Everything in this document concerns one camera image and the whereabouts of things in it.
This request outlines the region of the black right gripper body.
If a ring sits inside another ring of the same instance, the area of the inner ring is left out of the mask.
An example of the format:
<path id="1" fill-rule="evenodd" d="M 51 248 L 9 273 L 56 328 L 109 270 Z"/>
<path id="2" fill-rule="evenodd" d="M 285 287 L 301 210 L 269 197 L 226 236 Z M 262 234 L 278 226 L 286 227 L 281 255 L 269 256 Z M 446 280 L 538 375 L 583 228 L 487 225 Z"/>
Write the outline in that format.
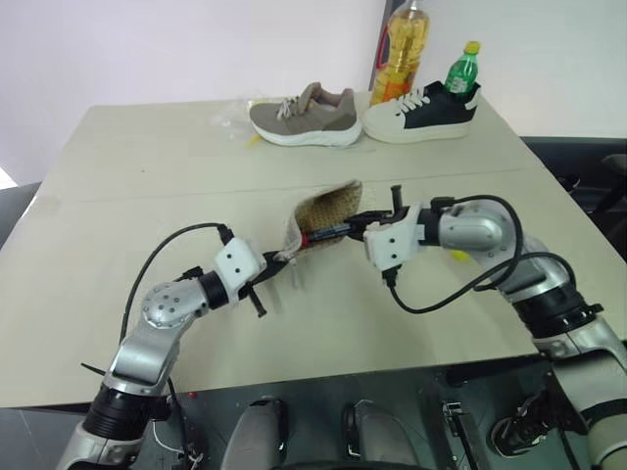
<path id="1" fill-rule="evenodd" d="M 375 221 L 380 224 L 391 224 L 403 220 L 409 211 L 409 207 L 404 205 L 402 185 L 396 184 L 391 188 L 392 209 L 390 211 L 379 211 Z"/>

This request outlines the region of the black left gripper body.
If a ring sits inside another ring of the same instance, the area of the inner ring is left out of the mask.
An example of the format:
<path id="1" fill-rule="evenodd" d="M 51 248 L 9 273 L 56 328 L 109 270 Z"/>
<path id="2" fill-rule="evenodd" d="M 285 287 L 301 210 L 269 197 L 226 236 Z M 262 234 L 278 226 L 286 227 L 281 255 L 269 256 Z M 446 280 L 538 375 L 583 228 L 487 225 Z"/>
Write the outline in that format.
<path id="1" fill-rule="evenodd" d="M 259 296 L 258 296 L 258 294 L 256 292 L 256 287 L 258 285 L 261 285 L 262 283 L 258 284 L 258 285 L 255 285 L 254 284 L 254 279 L 252 281 L 250 281 L 250 282 L 247 282 L 239 290 L 238 297 L 239 297 L 239 300 L 249 299 L 250 302 L 252 303 L 253 307 L 255 308 L 256 312 L 257 312 L 257 317 L 258 318 L 263 318 L 267 314 L 267 310 L 265 309 L 261 299 L 259 298 Z"/>

